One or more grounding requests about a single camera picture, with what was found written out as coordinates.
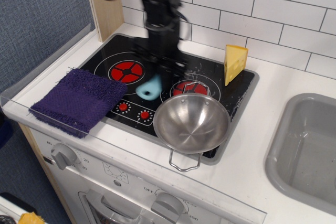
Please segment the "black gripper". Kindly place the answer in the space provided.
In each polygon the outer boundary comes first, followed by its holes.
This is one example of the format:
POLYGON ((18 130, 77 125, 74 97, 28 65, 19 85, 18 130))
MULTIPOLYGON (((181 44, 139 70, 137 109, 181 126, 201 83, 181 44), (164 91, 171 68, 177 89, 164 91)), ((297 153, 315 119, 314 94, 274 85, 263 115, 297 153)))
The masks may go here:
POLYGON ((179 50, 180 24, 148 26, 148 37, 133 38, 132 50, 140 57, 144 75, 140 82, 151 80, 157 73, 161 77, 162 91, 169 91, 174 79, 185 75, 188 60, 179 50))

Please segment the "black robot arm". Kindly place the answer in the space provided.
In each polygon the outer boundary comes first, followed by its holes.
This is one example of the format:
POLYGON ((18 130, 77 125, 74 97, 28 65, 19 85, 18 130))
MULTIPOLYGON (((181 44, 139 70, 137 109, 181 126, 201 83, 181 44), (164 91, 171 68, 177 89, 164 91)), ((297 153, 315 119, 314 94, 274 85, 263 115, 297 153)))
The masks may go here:
POLYGON ((147 38, 135 37, 133 51, 149 65, 149 76, 136 88, 139 97, 155 100, 172 78, 183 76, 187 61, 178 48, 181 0, 142 0, 146 12, 147 38))

